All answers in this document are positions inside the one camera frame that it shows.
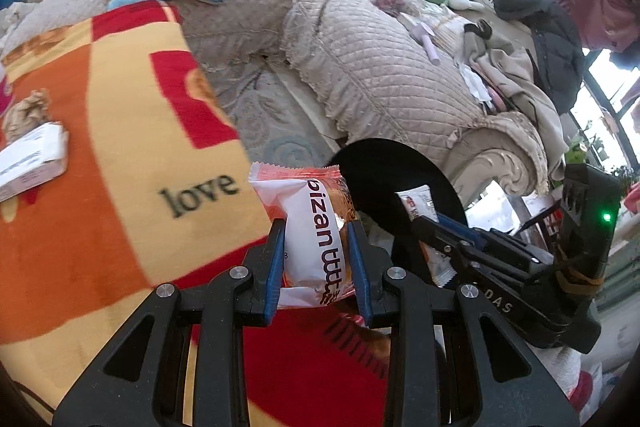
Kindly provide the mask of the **purple hair brush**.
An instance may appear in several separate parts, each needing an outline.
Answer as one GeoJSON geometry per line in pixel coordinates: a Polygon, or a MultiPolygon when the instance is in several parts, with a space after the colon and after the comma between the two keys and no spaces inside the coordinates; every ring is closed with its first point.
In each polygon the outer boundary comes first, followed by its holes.
{"type": "Polygon", "coordinates": [[[424,49],[427,58],[435,65],[440,65],[440,57],[432,40],[433,31],[424,23],[416,23],[409,30],[411,37],[424,49]]]}

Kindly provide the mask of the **beige paper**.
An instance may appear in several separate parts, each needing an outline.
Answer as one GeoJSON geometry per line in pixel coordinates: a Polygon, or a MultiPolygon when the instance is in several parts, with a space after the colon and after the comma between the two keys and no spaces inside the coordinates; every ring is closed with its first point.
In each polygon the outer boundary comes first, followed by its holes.
{"type": "Polygon", "coordinates": [[[49,92],[34,90],[23,100],[13,104],[2,120],[2,133],[6,143],[11,144],[22,136],[50,121],[49,92]]]}

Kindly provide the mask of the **black down jacket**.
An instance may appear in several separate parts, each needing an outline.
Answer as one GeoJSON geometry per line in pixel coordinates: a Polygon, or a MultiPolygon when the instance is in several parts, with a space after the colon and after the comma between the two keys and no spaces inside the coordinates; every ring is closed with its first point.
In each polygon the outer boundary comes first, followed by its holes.
{"type": "Polygon", "coordinates": [[[524,24],[532,33],[534,81],[556,111],[568,113],[585,72],[582,39],[568,13],[553,0],[492,0],[498,17],[524,24]]]}

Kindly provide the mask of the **orange red love blanket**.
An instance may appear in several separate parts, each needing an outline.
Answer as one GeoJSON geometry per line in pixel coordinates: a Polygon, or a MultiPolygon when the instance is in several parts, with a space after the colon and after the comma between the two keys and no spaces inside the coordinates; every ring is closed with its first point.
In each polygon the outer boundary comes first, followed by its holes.
{"type": "Polygon", "coordinates": [[[173,6],[47,31],[2,64],[2,108],[45,94],[67,133],[61,176],[1,205],[1,375],[26,405],[1,421],[49,425],[154,286],[206,283],[270,222],[173,6]]]}

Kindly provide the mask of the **black trash bin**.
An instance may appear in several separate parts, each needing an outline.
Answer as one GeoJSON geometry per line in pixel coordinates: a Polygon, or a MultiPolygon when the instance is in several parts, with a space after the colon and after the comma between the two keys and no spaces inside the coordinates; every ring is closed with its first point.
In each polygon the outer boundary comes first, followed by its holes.
{"type": "Polygon", "coordinates": [[[355,209],[394,238],[394,265],[431,283],[431,273],[398,194],[422,185],[430,188],[435,210],[466,225],[462,202],[447,177],[426,156],[397,141],[381,138],[352,142],[329,160],[340,168],[355,209]]]}

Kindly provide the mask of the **beige coat on sofa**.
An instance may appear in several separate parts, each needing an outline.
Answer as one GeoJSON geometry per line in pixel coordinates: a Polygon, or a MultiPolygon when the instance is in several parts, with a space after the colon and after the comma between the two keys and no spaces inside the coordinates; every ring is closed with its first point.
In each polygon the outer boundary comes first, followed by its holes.
{"type": "Polygon", "coordinates": [[[548,95],[534,83],[534,62],[528,51],[479,20],[463,26],[463,57],[508,109],[517,109],[533,124],[546,153],[548,173],[552,180],[561,181],[568,151],[561,118],[548,95]]]}

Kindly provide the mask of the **white orange snack wrapper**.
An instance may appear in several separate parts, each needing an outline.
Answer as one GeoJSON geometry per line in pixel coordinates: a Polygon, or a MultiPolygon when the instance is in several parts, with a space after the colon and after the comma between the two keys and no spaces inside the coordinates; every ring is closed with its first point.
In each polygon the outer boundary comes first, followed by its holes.
{"type": "Polygon", "coordinates": [[[326,307],[354,292],[347,225],[357,219],[340,168],[255,162],[248,183],[284,228],[281,309],[326,307]]]}

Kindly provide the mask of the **beige tufted sofa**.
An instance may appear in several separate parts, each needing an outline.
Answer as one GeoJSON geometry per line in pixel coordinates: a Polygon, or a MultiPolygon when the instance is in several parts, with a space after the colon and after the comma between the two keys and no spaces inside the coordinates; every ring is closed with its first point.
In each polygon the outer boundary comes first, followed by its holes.
{"type": "MultiPolygon", "coordinates": [[[[106,0],[25,0],[1,12],[1,52],[101,12],[106,0]]],[[[491,114],[466,85],[457,15],[428,12],[434,65],[407,29],[371,0],[230,0],[179,5],[182,32],[213,79],[257,55],[285,62],[349,141],[406,143],[469,199],[489,181],[508,193],[544,193],[555,174],[549,133],[520,110],[491,114]]]]}

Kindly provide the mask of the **white medicine box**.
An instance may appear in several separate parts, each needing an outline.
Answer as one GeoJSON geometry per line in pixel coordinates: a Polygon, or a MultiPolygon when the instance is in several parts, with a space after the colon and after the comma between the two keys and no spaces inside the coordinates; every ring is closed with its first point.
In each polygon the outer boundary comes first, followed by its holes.
{"type": "Polygon", "coordinates": [[[67,169],[68,132],[46,122],[1,151],[1,202],[62,176],[67,169]]]}

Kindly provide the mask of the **clear blue plastic wrapper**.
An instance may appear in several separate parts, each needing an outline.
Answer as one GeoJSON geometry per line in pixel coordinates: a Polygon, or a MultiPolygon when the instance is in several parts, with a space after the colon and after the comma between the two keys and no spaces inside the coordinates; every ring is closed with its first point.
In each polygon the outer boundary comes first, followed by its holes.
{"type": "Polygon", "coordinates": [[[437,235],[439,217],[435,210],[430,188],[420,185],[409,190],[397,192],[418,238],[419,245],[430,272],[433,284],[445,287],[457,275],[451,264],[449,253],[451,247],[437,235]]]}

